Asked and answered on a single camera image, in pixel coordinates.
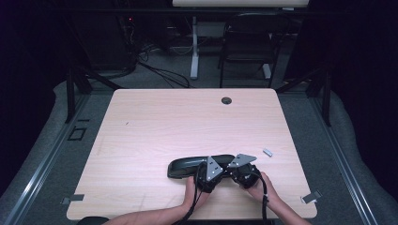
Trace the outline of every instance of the wooden table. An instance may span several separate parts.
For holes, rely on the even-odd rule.
[[[224,97],[232,103],[223,104]],[[117,90],[75,191],[84,199],[70,204],[68,218],[179,205],[185,179],[167,178],[172,160],[239,153],[257,157],[252,164],[267,172],[282,199],[302,217],[315,217],[314,203],[300,199],[310,190],[274,90]],[[191,219],[261,217],[261,203],[224,179]],[[276,216],[268,210],[268,218]]]

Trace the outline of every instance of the hand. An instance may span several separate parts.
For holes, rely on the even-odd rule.
[[[269,209],[273,209],[275,205],[281,202],[281,198],[279,197],[278,193],[276,192],[272,182],[269,180],[268,176],[265,172],[261,172],[261,176],[263,177],[264,181],[267,185],[267,195],[268,195],[268,207]],[[258,179],[257,183],[246,189],[257,201],[262,202],[264,196],[264,189],[263,189],[263,182]]]
[[[201,190],[197,190],[197,196],[196,198],[199,197],[199,201],[198,203],[195,205],[195,210],[200,208],[208,199],[208,196],[210,196],[210,193],[205,193],[202,192],[202,194],[200,194]],[[184,202],[182,203],[182,206],[187,209],[187,211],[190,210],[192,203],[193,203],[193,196],[195,195],[195,183],[193,181],[193,177],[190,176],[187,178],[187,184],[185,186],[185,198],[184,198]]]

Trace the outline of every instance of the round hole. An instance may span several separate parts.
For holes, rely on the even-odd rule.
[[[231,102],[232,102],[232,99],[229,97],[222,98],[222,104],[224,104],[224,105],[229,105],[229,104],[231,104]]]

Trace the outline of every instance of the black cable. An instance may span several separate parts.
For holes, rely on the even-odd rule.
[[[121,77],[126,77],[127,75],[131,74],[134,71],[134,68],[125,68],[119,73],[112,74],[112,75],[101,75],[101,77],[106,78],[108,80],[116,79],[116,78],[121,78]]]
[[[197,197],[197,191],[198,191],[198,176],[199,176],[199,171],[202,168],[202,166],[205,165],[205,162],[201,162],[196,170],[196,175],[195,175],[195,193],[193,195],[193,202],[192,202],[192,206],[190,208],[190,210],[188,211],[188,213],[176,224],[176,225],[180,225],[180,224],[184,224],[188,218],[192,215],[193,210],[195,209],[195,205],[199,202],[199,198],[202,196],[202,190],[200,191],[199,197]]]
[[[175,72],[173,72],[173,71],[166,70],[166,69],[162,69],[162,68],[152,67],[152,66],[150,66],[150,65],[144,64],[143,62],[138,62],[138,65],[141,65],[141,66],[143,66],[144,68],[147,68],[147,69],[151,70],[152,72],[154,72],[154,73],[160,75],[160,76],[163,77],[163,79],[166,80],[167,82],[169,81],[169,82],[172,82],[172,83],[176,83],[176,84],[178,84],[178,85],[180,85],[180,86],[182,86],[182,87],[185,87],[185,88],[193,87],[193,86],[191,86],[191,84],[190,84],[190,82],[188,81],[188,79],[185,78],[185,77],[184,77],[183,75],[181,75],[181,74],[178,74],[178,73],[175,73]],[[177,77],[183,79],[184,82],[179,81],[179,80],[173,78],[171,75],[169,75],[169,74],[167,74],[167,73],[170,73],[171,75],[176,75]]]
[[[77,67],[77,68],[81,69],[83,72],[85,72],[88,76],[92,77],[93,79],[96,79],[97,81],[99,81],[99,82],[111,87],[114,90],[123,88],[120,85],[118,85],[118,84],[116,84],[114,82],[111,82],[111,81],[109,81],[106,78],[103,78],[97,72],[95,72],[95,71],[93,71],[91,69],[88,69],[86,67]]]
[[[263,195],[263,206],[262,206],[262,214],[263,214],[263,223],[264,225],[267,225],[267,203],[268,203],[268,191],[267,191],[267,185],[266,185],[266,181],[264,180],[263,176],[254,172],[250,172],[248,174],[251,175],[255,175],[258,178],[260,178],[261,182],[263,183],[263,191],[264,191],[264,195]]]
[[[141,52],[138,54],[138,57],[142,61],[147,62],[149,60],[149,53],[153,50],[156,50],[156,47],[154,44],[148,44],[148,43],[144,43],[142,45],[143,45],[143,47],[141,48]]]

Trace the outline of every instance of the person's left hand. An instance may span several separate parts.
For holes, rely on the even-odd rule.
[[[198,200],[198,203],[195,205],[195,210],[200,208],[206,202],[208,196],[210,196],[210,193],[202,192],[202,194],[200,194],[200,192],[201,190],[198,189],[196,198],[198,198],[199,195],[200,198]],[[187,210],[189,210],[192,206],[194,195],[195,195],[195,183],[193,181],[193,176],[190,176],[187,178],[187,184],[185,186],[185,198],[184,202],[182,203],[182,206],[184,206],[184,208],[186,208]]]

